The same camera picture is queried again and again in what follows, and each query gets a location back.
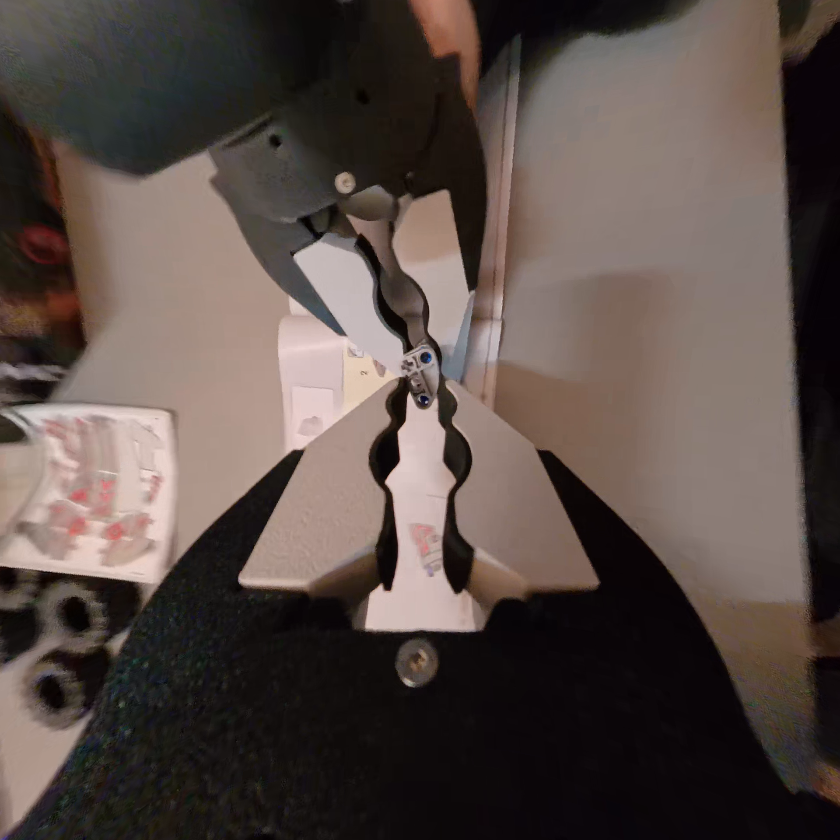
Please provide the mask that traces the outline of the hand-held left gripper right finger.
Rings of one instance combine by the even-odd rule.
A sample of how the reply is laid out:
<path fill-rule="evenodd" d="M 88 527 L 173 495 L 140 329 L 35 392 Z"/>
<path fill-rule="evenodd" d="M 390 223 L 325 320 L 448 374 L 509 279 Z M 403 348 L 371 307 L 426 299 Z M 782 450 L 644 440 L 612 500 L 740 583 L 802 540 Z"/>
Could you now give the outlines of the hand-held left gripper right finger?
<path fill-rule="evenodd" d="M 443 535 L 446 579 L 486 624 L 503 601 L 593 592 L 599 585 L 538 450 L 460 384 L 443 380 L 448 492 Z"/>

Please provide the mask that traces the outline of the small grey curved toy brick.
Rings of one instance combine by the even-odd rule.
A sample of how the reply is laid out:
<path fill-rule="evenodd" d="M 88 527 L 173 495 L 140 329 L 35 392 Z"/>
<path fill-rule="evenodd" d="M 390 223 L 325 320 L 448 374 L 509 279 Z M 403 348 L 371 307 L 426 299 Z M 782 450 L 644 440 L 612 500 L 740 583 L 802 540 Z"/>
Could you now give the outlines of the small grey curved toy brick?
<path fill-rule="evenodd" d="M 420 362 L 418 356 L 424 351 L 429 351 L 434 356 L 434 361 L 431 364 L 423 365 Z M 440 359 L 435 347 L 430 342 L 423 341 L 407 351 L 400 364 L 400 376 L 406 380 L 413 401 L 415 394 L 425 392 L 433 399 L 429 406 L 431 407 L 437 399 L 441 377 Z M 416 403 L 415 405 L 421 410 L 429 408 L 421 408 Z"/>

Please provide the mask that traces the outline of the white instruction booklet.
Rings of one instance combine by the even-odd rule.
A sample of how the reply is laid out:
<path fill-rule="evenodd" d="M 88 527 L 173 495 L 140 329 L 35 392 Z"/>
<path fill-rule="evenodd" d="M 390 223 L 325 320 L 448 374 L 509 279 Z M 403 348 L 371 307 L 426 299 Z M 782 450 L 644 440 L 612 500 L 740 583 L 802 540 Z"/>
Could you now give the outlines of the white instruction booklet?
<path fill-rule="evenodd" d="M 496 397 L 521 64 L 522 37 L 516 35 L 479 84 L 488 217 L 461 382 L 488 407 Z M 278 361 L 286 452 L 305 448 L 394 379 L 294 301 L 280 321 Z M 480 609 L 466 592 L 452 592 L 443 571 L 446 500 L 455 483 L 443 461 L 445 431 L 433 410 L 409 407 L 398 440 L 401 460 L 387 480 L 399 541 L 395 582 L 390 591 L 371 594 L 363 626 L 473 632 L 484 622 Z"/>

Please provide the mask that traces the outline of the grey desk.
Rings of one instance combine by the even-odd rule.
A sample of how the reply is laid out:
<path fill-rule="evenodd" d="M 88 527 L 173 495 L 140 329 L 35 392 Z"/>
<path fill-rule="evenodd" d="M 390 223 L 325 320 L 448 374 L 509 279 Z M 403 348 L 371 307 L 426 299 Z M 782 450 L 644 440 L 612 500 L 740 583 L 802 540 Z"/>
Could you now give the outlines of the grey desk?
<path fill-rule="evenodd" d="M 538 446 L 598 573 L 590 594 L 505 603 L 438 633 L 294 626 L 235 583 L 291 491 L 269 383 L 279 315 L 198 166 L 117 246 L 171 282 L 111 320 L 71 387 L 173 392 L 187 530 L 107 700 L 14 838 L 809 838 L 683 589 L 748 617 L 804 591 L 781 118 L 738 107 L 753 9 L 700 2 L 639 35 L 526 46 L 512 198 L 503 419 Z"/>

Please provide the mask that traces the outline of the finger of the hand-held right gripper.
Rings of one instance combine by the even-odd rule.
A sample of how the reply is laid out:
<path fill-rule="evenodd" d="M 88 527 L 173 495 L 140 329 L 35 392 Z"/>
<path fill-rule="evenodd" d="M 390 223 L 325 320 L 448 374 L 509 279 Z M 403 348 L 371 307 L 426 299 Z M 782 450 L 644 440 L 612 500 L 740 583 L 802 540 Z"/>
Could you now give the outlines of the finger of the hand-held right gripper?
<path fill-rule="evenodd" d="M 352 345 L 401 375 L 421 333 L 416 284 L 362 235 L 323 235 L 293 259 Z"/>
<path fill-rule="evenodd" d="M 385 299 L 404 320 L 411 344 L 437 345 L 445 377 L 466 368 L 475 293 L 468 289 L 449 191 L 397 201 Z"/>

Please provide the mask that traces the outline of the person's right hand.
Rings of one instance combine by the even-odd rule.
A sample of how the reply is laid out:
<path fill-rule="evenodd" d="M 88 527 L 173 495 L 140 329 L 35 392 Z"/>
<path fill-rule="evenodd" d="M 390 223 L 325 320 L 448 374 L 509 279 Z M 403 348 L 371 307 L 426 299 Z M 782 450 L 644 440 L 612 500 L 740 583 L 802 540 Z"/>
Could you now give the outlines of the person's right hand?
<path fill-rule="evenodd" d="M 436 60 L 456 58 L 461 90 L 476 112 L 480 84 L 481 43 L 470 1 L 410 1 L 430 54 Z"/>

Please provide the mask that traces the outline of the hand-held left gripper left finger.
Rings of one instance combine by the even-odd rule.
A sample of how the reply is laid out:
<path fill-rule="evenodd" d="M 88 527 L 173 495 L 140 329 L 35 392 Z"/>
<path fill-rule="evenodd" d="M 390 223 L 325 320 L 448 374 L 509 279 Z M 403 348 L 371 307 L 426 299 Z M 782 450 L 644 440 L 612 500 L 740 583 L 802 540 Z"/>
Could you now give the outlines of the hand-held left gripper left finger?
<path fill-rule="evenodd" d="M 238 583 L 247 590 L 334 600 L 353 624 L 380 584 L 375 548 L 385 522 L 385 489 L 371 451 L 392 417 L 403 381 L 391 380 L 301 452 Z"/>

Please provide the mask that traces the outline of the person's dark clothing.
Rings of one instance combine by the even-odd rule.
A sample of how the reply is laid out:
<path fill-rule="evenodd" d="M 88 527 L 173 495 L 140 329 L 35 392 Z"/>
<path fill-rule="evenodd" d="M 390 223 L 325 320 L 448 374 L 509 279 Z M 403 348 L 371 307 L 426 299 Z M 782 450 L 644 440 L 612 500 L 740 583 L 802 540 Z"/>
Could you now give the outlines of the person's dark clothing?
<path fill-rule="evenodd" d="M 780 2 L 805 524 L 817 623 L 838 615 L 838 2 Z"/>

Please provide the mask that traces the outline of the red grey sticker sheet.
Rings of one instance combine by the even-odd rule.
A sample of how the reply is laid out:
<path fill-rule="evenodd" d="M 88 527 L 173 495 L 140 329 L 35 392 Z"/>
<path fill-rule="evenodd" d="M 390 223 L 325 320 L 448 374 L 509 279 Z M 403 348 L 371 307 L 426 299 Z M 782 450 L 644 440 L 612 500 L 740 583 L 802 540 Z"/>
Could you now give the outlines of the red grey sticker sheet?
<path fill-rule="evenodd" d="M 157 585 L 172 562 L 175 424 L 162 409 L 94 403 L 2 411 L 2 566 Z"/>

